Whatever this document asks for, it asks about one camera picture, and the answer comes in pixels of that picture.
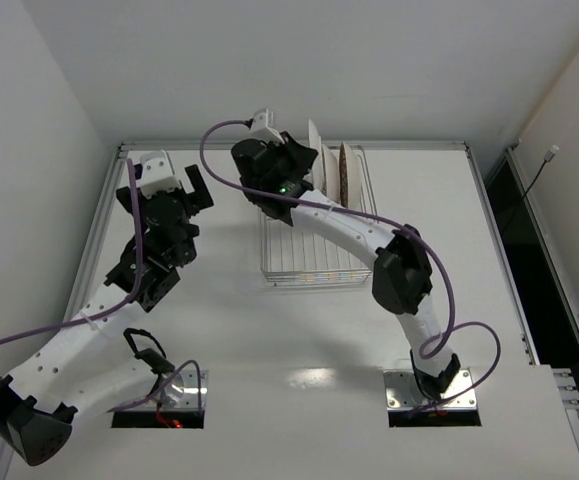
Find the orange sunburst plate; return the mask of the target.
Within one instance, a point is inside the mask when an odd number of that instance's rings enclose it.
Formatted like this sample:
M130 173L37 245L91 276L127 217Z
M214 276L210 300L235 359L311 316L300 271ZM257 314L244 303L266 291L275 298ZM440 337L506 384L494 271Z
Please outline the orange sunburst plate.
M318 129L312 119L308 120L309 147L317 152L316 158L311 168L312 184L315 189L320 190L325 181L322 163L322 143Z

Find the floral brown-rim plate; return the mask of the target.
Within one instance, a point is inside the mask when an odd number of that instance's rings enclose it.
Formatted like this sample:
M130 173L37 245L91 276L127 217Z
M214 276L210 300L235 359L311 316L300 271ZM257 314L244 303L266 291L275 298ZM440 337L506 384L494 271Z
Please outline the floral brown-rim plate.
M360 160L345 142L339 149L340 203L348 209L360 205L362 196L362 175Z
M332 201L340 200L340 176L338 158L331 149L322 145L322 163L324 170L323 193Z

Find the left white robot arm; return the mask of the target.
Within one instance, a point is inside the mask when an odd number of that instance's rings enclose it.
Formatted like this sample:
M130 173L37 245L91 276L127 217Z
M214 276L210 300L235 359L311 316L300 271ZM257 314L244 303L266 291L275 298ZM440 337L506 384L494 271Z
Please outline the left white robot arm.
M214 202L198 166L185 173L192 192L164 158L128 167L129 184L116 198L132 217L134 235L119 262L75 318L49 326L53 337L0 375L0 438L27 465L52 458L77 424L147 402L173 377L176 368L162 347L138 348L132 325L165 298L180 270L197 257L200 229L191 219ZM127 364L82 384L71 380L76 366L118 337L131 349Z

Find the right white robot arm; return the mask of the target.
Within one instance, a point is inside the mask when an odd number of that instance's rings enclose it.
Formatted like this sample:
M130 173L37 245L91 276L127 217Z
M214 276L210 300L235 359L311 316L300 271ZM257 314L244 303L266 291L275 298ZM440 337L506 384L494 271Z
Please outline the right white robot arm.
M306 180L316 152L291 138L245 139L232 147L231 156L247 199L266 216L321 236L370 269L373 298L396 316L410 344L418 388L426 398L440 400L460 361L442 338L431 299L432 267L418 231L345 212Z

